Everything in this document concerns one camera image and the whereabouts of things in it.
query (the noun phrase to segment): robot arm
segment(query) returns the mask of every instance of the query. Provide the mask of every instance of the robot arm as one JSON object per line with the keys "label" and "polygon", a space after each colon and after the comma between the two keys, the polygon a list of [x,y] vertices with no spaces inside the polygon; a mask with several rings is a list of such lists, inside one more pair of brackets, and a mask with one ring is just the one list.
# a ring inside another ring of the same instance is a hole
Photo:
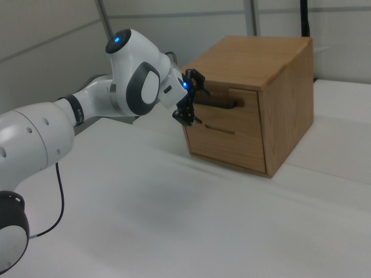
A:
{"label": "robot arm", "polygon": [[147,38],[134,30],[120,31],[107,43],[106,52],[112,76],[97,77],[54,103],[0,115],[0,275],[18,262],[28,244],[24,202],[14,190],[69,153],[74,126],[95,116],[145,115],[157,100],[167,108],[177,104],[173,117],[182,124],[191,125],[195,119],[191,79]]}

